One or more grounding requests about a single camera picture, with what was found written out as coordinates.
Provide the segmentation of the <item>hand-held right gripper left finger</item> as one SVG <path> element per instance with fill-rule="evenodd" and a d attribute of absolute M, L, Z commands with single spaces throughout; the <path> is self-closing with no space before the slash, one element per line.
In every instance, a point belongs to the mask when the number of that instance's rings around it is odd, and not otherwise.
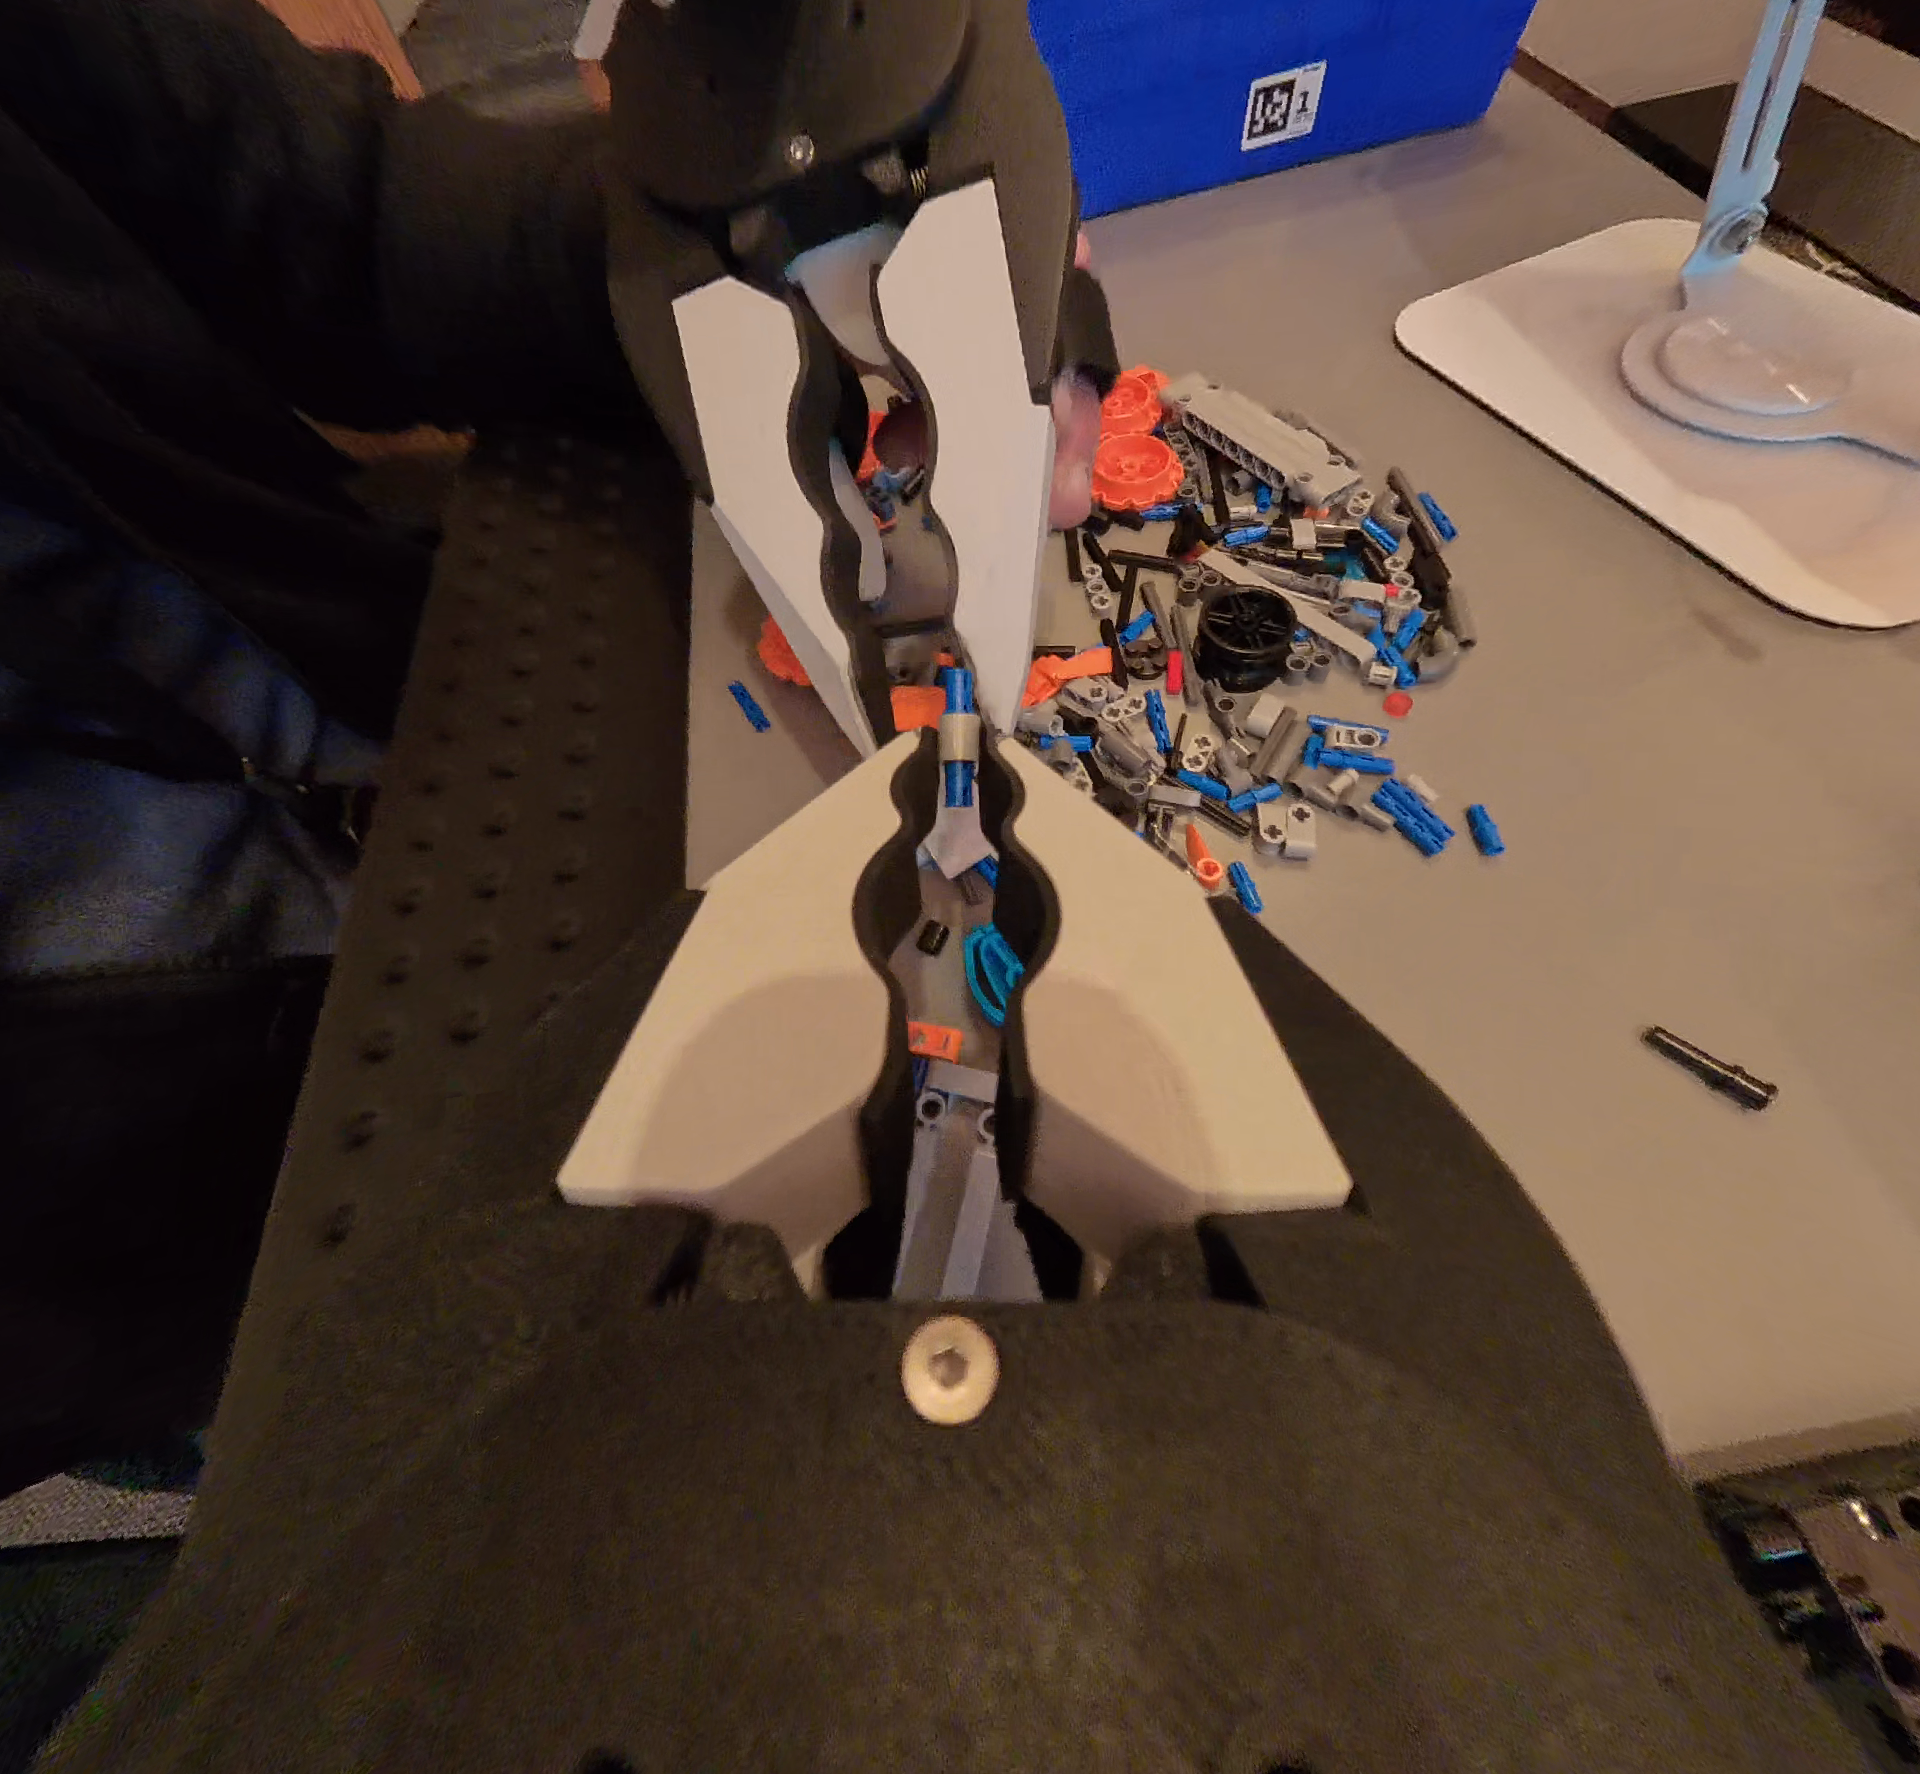
<path fill-rule="evenodd" d="M 819 1290 L 872 1195 L 858 1118 L 890 1046 L 857 892 L 917 825 L 897 785 L 931 755 L 882 747 L 711 875 L 563 1161 L 565 1202 L 771 1230 Z"/>

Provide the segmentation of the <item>black axle pin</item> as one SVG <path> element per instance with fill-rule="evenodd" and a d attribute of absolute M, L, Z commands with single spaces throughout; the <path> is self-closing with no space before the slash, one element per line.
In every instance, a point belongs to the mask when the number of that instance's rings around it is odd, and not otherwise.
<path fill-rule="evenodd" d="M 1697 1078 L 1704 1087 L 1736 1102 L 1746 1112 L 1767 1112 L 1778 1098 L 1778 1084 L 1729 1061 L 1678 1031 L 1651 1024 L 1641 1039 L 1648 1050 Z"/>

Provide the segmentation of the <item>pile of plastic building pieces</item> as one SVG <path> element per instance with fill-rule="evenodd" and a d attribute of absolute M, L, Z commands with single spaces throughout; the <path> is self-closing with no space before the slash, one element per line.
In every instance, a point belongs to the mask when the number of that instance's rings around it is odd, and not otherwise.
<path fill-rule="evenodd" d="M 1401 715 L 1414 685 L 1436 679 L 1447 657 L 1472 646 L 1442 553 L 1458 535 L 1447 509 L 1401 469 L 1383 493 L 1354 491 L 1347 509 L 1299 509 L 1179 419 L 1164 415 L 1163 434 L 1187 467 L 1175 503 L 1144 515 L 1093 509 L 1066 535 L 1069 576 L 1099 636 L 1037 641 L 1019 719 L 996 725 L 977 710 L 980 740 L 993 729 L 1011 736 L 1166 850 L 1204 892 L 1232 887 L 1251 913 L 1262 898 L 1249 868 L 1220 861 L 1198 822 L 1213 822 L 1243 850 L 1283 858 L 1312 854 L 1318 820 L 1334 816 L 1394 832 L 1425 858 L 1450 850 L 1458 832 L 1480 856 L 1503 858 L 1507 840 L 1492 811 L 1480 802 L 1448 811 L 1393 749 L 1389 729 L 1288 696 L 1347 662 L 1381 690 L 1381 710 Z M 942 529 L 931 503 L 931 457 L 919 394 L 895 392 L 870 409 L 857 479 L 884 541 L 877 634 L 893 729 L 905 736 L 938 729 L 944 666 L 975 670 L 951 611 L 895 606 L 893 549 L 905 521 L 919 515 L 927 538 Z M 1297 609 L 1285 672 L 1260 692 L 1224 692 L 1193 663 L 1196 611 L 1220 586 L 1271 588 Z M 977 789 L 996 846 L 983 762 Z M 960 879 L 922 868 L 919 851 L 915 872 L 919 893 L 938 889 L 917 911 L 922 954 L 942 951 L 963 921 L 994 920 L 996 850 Z"/>

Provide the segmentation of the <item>grey beam piece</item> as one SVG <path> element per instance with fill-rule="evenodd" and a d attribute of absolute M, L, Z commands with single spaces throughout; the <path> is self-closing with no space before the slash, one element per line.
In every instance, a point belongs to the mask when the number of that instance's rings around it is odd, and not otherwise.
<path fill-rule="evenodd" d="M 938 717 L 934 729 L 938 796 L 931 825 L 919 846 L 919 861 L 924 870 L 932 870 L 949 882 L 960 882 L 963 875 L 996 854 L 985 825 L 978 791 L 983 717 L 978 717 L 977 731 L 954 722 L 942 724 L 942 717 Z"/>

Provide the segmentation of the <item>blue storage bin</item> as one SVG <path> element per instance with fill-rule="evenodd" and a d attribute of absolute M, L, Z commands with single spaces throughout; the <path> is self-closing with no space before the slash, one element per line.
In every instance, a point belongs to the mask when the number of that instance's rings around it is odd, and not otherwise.
<path fill-rule="evenodd" d="M 1264 177 L 1490 105 L 1538 0 L 1028 0 L 1082 211 Z"/>

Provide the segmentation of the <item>white book stand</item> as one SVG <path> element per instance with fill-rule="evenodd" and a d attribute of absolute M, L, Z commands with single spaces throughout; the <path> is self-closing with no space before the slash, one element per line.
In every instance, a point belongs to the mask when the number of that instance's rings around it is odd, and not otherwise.
<path fill-rule="evenodd" d="M 1919 321 L 1764 249 L 1828 0 L 1764 0 L 1702 221 L 1645 217 L 1406 306 L 1401 347 L 1767 601 L 1919 619 Z"/>

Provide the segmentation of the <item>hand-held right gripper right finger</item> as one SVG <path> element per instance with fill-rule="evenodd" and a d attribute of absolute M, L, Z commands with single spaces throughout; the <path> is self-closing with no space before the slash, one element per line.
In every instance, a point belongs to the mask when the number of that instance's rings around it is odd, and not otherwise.
<path fill-rule="evenodd" d="M 1148 1234 L 1343 1207 L 1350 1168 L 1231 937 L 1244 913 L 1019 740 L 993 760 L 1019 1197 L 1094 1281 Z"/>

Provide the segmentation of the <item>long grey frame piece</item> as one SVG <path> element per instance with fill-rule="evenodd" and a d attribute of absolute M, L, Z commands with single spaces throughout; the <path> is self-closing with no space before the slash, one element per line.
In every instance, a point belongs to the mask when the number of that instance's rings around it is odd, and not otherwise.
<path fill-rule="evenodd" d="M 1160 390 L 1163 409 L 1195 440 L 1251 471 L 1299 511 L 1347 511 L 1368 482 L 1362 465 L 1312 426 L 1198 374 Z"/>

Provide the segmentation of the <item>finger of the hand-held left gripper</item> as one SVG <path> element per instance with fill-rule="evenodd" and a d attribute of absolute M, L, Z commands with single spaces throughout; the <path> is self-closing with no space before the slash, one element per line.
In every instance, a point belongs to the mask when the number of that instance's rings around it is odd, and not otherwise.
<path fill-rule="evenodd" d="M 857 539 L 836 508 L 830 442 L 847 375 L 795 293 L 717 277 L 675 302 L 714 519 L 814 693 L 857 753 L 895 734 L 877 606 L 857 595 Z"/>
<path fill-rule="evenodd" d="M 928 502 L 978 712 L 1012 725 L 1037 634 L 1055 421 L 1027 371 L 996 186 L 927 197 L 875 277 L 882 341 L 927 415 Z"/>

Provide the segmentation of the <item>black spoked wheel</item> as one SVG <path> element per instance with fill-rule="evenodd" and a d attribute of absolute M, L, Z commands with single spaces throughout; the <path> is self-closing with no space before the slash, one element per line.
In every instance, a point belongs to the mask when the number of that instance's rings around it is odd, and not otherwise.
<path fill-rule="evenodd" d="M 1193 628 L 1193 663 L 1209 685 L 1255 696 L 1285 675 L 1299 615 L 1269 586 L 1217 586 L 1202 595 Z"/>

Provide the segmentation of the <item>person's left hand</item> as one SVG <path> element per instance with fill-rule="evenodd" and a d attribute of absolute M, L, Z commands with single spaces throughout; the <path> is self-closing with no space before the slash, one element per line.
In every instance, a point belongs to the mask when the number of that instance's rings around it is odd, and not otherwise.
<path fill-rule="evenodd" d="M 1052 467 L 1048 529 L 1065 535 L 1093 515 L 1093 469 L 1102 442 L 1102 394 L 1089 370 L 1060 374 L 1051 388 Z"/>

